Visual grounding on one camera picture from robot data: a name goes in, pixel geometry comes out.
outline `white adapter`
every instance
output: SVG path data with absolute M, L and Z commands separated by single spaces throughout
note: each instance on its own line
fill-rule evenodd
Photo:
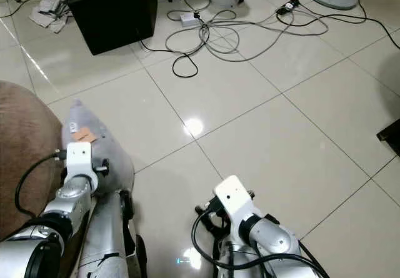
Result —
M 182 27 L 200 25 L 199 19 L 194 17 L 193 12 L 185 12 L 184 14 L 181 14 L 181 23 Z

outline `orange tag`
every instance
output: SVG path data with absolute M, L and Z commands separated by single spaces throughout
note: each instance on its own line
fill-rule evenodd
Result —
M 96 136 L 87 127 L 82 127 L 78 132 L 74 132 L 72 137 L 78 142 L 93 142 Z

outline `wire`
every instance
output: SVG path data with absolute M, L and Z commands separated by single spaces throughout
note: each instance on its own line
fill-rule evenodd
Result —
M 260 250 L 258 249 L 257 242 L 254 242 L 254 248 L 253 249 L 256 251 L 258 257 L 262 257 L 261 253 L 260 253 Z M 272 278 L 272 275 L 265 268 L 265 264 L 260 264 L 260 269 L 261 269 L 261 272 L 264 273 L 263 276 L 265 278 Z
M 231 242 L 227 242 L 228 248 L 229 248 L 229 265 L 233 266 L 234 265 L 234 253 L 233 253 L 233 245 Z M 234 278 L 233 277 L 233 269 L 229 269 L 228 273 L 229 278 Z
M 299 240 L 299 246 L 304 251 L 304 253 L 306 253 L 307 256 L 312 260 L 312 262 L 315 263 L 317 266 L 319 266 L 321 268 L 321 270 L 327 275 L 327 273 L 325 272 L 322 265 L 319 264 L 317 259 L 311 254 L 311 252 L 308 250 L 308 248 L 300 240 Z
M 390 38 L 391 42 L 392 42 L 398 49 L 400 49 L 400 45 L 397 44 L 397 43 L 395 42 L 395 40 L 394 40 L 393 37 L 391 36 L 390 32 L 386 29 L 385 25 L 384 25 L 381 21 L 378 21 L 377 19 L 372 19 L 372 18 L 370 18 L 370 17 L 367 17 L 367 12 L 366 12 L 364 6 L 361 4 L 361 0 L 358 0 L 358 4 L 360 5 L 360 7 L 361 7 L 361 9 L 362 9 L 362 11 L 363 11 L 363 12 L 362 12 L 362 13 L 364 14 L 363 17 L 351 16 L 351 15 L 348 15 L 348 14 L 319 14 L 319 13 L 317 13 L 317 12 L 315 12 L 315 11 L 309 9 L 308 7 L 306 7 L 306 6 L 302 5 L 302 4 L 300 4 L 300 5 L 301 5 L 303 8 L 305 8 L 307 11 L 309 11 L 309 12 L 311 12 L 311 13 L 313 13 L 313 14 L 318 15 L 318 17 L 315 17 L 315 19 L 313 19 L 313 20 L 311 20 L 311 21 L 309 21 L 309 22 L 307 22 L 307 23 L 304 23 L 304 24 L 290 24 L 290 23 L 287 23 L 287 22 L 283 21 L 283 20 L 279 17 L 278 14 L 276 15 L 276 19 L 277 19 L 279 22 L 281 22 L 281 23 L 283 23 L 283 24 L 285 24 L 285 25 L 290 25 L 290 26 L 293 26 L 293 27 L 304 27 L 304 26 L 308 26 L 308 25 L 310 25 L 311 23 L 313 23 L 313 22 L 315 22 L 315 21 L 317 21 L 317 20 L 321 20 L 321 19 L 323 19 L 323 18 L 325 18 L 325 17 L 327 17 L 327 18 L 329 18 L 329 19 L 334 19 L 334 20 L 337 20 L 337 21 L 341 21 L 341 22 L 346 22 L 346 23 L 349 23 L 349 24 L 362 24 L 362 23 L 364 23 L 364 22 L 366 22 L 366 21 L 372 21 L 372 22 L 378 23 L 378 24 L 383 28 L 383 30 L 385 31 L 385 33 L 387 34 L 387 36 Z M 353 21 L 348 21 L 348 20 L 345 20 L 345 19 L 340 19 L 340 18 L 338 18 L 338 17 L 345 17 L 345 18 L 350 18 L 350 19 L 360 19 L 361 21 L 353 22 Z
M 33 213 L 32 211 L 29 211 L 23 207 L 21 207 L 20 203 L 19 203 L 19 193 L 21 191 L 21 188 L 24 184 L 24 181 L 26 180 L 27 176 L 33 171 L 35 170 L 35 168 L 40 165 L 42 162 L 45 162 L 49 159 L 52 159 L 54 157 L 57 157 L 58 153 L 52 153 L 44 158 L 42 158 L 41 160 L 35 162 L 20 178 L 17 187 L 15 189 L 15 196 L 14 196 L 14 203 L 15 203 L 15 207 L 17 208 L 17 210 L 19 212 L 22 212 L 23 214 L 26 214 L 28 216 L 30 216 L 32 219 L 34 219 L 36 217 L 35 213 Z
M 254 58 L 257 58 L 258 56 L 262 55 L 263 53 L 268 51 L 270 48 L 272 48 L 275 45 L 275 43 L 277 43 L 278 39 L 283 34 L 291 34 L 291 35 L 295 35 L 295 36 L 319 36 L 319 35 L 324 34 L 325 32 L 327 32 L 329 30 L 328 26 L 326 24 L 324 24 L 320 20 L 320 22 L 322 22 L 322 24 L 325 26 L 325 30 L 323 32 L 304 34 L 304 33 L 296 33 L 296 32 L 292 32 L 292 31 L 288 31 L 288 29 L 290 27 L 290 24 L 293 24 L 293 22 L 294 22 L 293 15 L 291 15 L 292 16 L 291 22 L 287 23 L 286 27 L 284 29 L 277 29 L 277 28 L 267 27 L 266 25 L 273 24 L 273 23 L 265 23 L 265 22 L 267 20 L 273 18 L 273 16 L 275 15 L 275 12 L 273 12 L 270 16 L 266 17 L 262 21 L 251 22 L 251 21 L 239 21 L 239 20 L 236 20 L 237 14 L 234 11 L 228 10 L 228 9 L 224 9 L 222 11 L 217 12 L 210 20 L 204 21 L 203 19 L 201 19 L 199 12 L 207 9 L 207 7 L 209 7 L 209 5 L 211 3 L 211 0 L 207 0 L 207 4 L 205 6 L 197 8 L 197 9 L 194 8 L 188 2 L 188 0 L 184 0 L 184 2 L 186 3 L 186 5 L 190 9 L 173 9 L 173 10 L 171 10 L 171 11 L 169 11 L 167 13 L 168 19 L 170 19 L 172 21 L 180 21 L 180 19 L 172 17 L 171 15 L 173 13 L 175 13 L 175 12 L 193 12 L 196 16 L 198 16 L 198 19 L 199 19 L 199 24 L 198 25 L 196 25 L 194 27 L 190 27 L 190 28 L 180 29 L 178 31 L 175 31 L 175 32 L 171 33 L 165 40 L 165 43 L 164 43 L 165 49 L 151 49 L 151 48 L 147 47 L 143 41 L 140 41 L 142 46 L 144 48 L 146 48 L 147 50 L 149 50 L 149 51 L 153 51 L 153 52 L 170 52 L 170 53 L 180 54 L 181 56 L 177 57 L 174 60 L 173 64 L 172 64 L 172 72 L 177 77 L 180 77 L 180 78 L 191 78 L 191 77 L 194 77 L 194 76 L 196 76 L 198 74 L 199 68 L 196 65 L 196 63 L 191 59 L 191 56 L 193 56 L 195 53 L 199 52 L 204 47 L 213 56 L 217 57 L 218 59 L 220 59 L 222 61 L 246 62 L 246 61 L 250 61 L 250 60 L 252 60 Z M 276 36 L 276 38 L 266 48 L 264 48 L 261 52 L 255 54 L 255 55 L 253 55 L 251 57 L 247 57 L 247 58 L 244 57 L 242 59 L 230 59 L 228 57 L 224 57 L 225 54 L 239 53 L 238 47 L 240 45 L 240 35 L 233 27 L 234 26 L 242 26 L 242 25 L 257 26 L 257 27 L 260 27 L 262 29 L 266 29 L 268 31 L 277 32 L 278 35 Z M 235 35 L 236 40 L 233 41 L 233 44 L 229 44 L 228 45 L 229 48 L 221 49 L 220 46 L 215 45 L 210 41 L 210 29 L 211 28 L 213 28 L 213 29 L 227 29 L 228 31 L 230 31 L 232 34 Z M 180 33 L 188 32 L 188 31 L 196 31 L 196 30 L 197 30 L 197 34 L 199 36 L 199 42 L 193 48 L 184 51 L 184 50 L 181 50 L 181 49 L 175 49 L 175 48 L 171 47 L 170 41 L 171 41 L 171 39 L 173 37 L 177 36 Z M 176 72 L 176 70 L 175 70 L 176 64 L 180 60 L 182 60 L 184 58 L 188 58 L 190 63 L 194 66 L 195 72 L 193 74 L 178 74 Z
M 178 51 L 173 51 L 173 50 L 168 50 L 168 49 L 167 49 L 167 50 L 164 50 L 164 49 L 151 49 L 151 48 L 147 47 L 147 46 L 143 43 L 142 40 L 140 40 L 140 43 L 142 44 L 143 47 L 145 47 L 147 50 L 152 51 L 152 52 L 170 52 L 170 53 L 181 53 L 181 54 L 183 54 L 182 56 L 179 56 L 178 58 L 176 58 L 175 61 L 174 61 L 173 64 L 172 64 L 172 72 L 173 72 L 177 77 L 180 77 L 180 78 L 192 78 L 192 77 L 194 77 L 194 76 L 196 76 L 196 75 L 198 74 L 199 68 L 198 68 L 197 65 L 194 63 L 194 61 L 191 59 L 190 55 L 188 55 L 188 54 L 186 54 L 186 53 L 184 53 L 184 52 L 178 52 Z M 181 74 L 178 74 L 178 73 L 175 71 L 175 65 L 176 65 L 176 63 L 177 63 L 179 60 L 181 60 L 182 58 L 185 58 L 185 57 L 189 59 L 189 61 L 191 62 L 191 64 L 192 64 L 192 65 L 194 66 L 194 68 L 196 69 L 196 72 L 195 72 L 194 74 L 181 75 Z
M 8 14 L 8 15 L 6 15 L 6 16 L 0 16 L 0 19 L 2 19 L 2 18 L 4 18 L 4 17 L 11 17 L 13 14 L 15 14 L 17 11 L 19 11 L 19 9 L 20 9 L 25 3 L 29 2 L 29 1 L 32 1 L 32 0 L 25 0 L 25 1 L 23 1 L 23 2 L 17 7 L 17 9 L 16 9 L 15 11 L 13 11 L 11 14 Z
M 184 2 L 186 3 L 187 6 L 189 6 L 191 8 L 190 10 L 173 9 L 167 13 L 167 18 L 170 19 L 171 21 L 180 21 L 181 18 L 179 18 L 179 19 L 173 18 L 170 16 L 170 14 L 172 14 L 174 12 L 200 12 L 200 11 L 207 9 L 207 7 L 209 7 L 211 4 L 211 0 L 207 0 L 207 4 L 205 6 L 195 9 L 190 5 L 190 3 L 188 3 L 188 0 L 184 0 Z
M 279 260 L 279 259 L 291 259 L 294 261 L 299 261 L 302 262 L 303 264 L 306 264 L 307 266 L 311 267 L 312 269 L 315 270 L 315 272 L 317 272 L 322 278 L 329 278 L 329 276 L 324 273 L 324 271 L 317 266 L 316 264 L 314 264 L 312 261 L 310 261 L 309 259 L 303 257 L 303 256 L 299 256 L 296 254 L 287 254 L 287 253 L 282 253 L 282 254 L 271 254 L 268 256 L 262 256 L 258 259 L 254 259 L 253 261 L 244 263 L 244 264 L 237 264 L 237 265 L 229 265 L 229 264 L 225 264 L 223 262 L 219 262 L 219 261 L 215 261 L 211 256 L 209 256 L 207 253 L 205 253 L 200 246 L 197 243 L 196 240 L 196 230 L 197 227 L 201 221 L 201 218 L 205 215 L 209 214 L 209 212 L 203 212 L 199 217 L 197 217 L 197 219 L 194 221 L 194 224 L 192 226 L 192 231 L 191 231 L 191 239 L 192 239 L 192 243 L 194 248 L 200 253 L 200 255 L 206 259 L 208 262 L 212 263 L 215 266 L 221 267 L 223 269 L 228 269 L 228 270 L 244 270 L 244 269 L 248 269 L 250 267 L 254 267 L 254 266 L 258 266 L 259 264 L 262 264 L 264 262 L 267 261 L 275 261 L 275 260 Z

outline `brown sofa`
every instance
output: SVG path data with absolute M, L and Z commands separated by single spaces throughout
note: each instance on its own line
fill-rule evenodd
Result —
M 0 240 L 19 229 L 29 216 L 14 205 L 16 185 L 36 161 L 61 148 L 61 123 L 31 91 L 0 81 Z M 60 185 L 62 164 L 38 166 L 21 189 L 23 208 L 39 214 Z

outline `black box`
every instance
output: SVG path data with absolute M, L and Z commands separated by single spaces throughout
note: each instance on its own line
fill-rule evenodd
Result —
M 93 55 L 154 34 L 157 0 L 67 0 Z

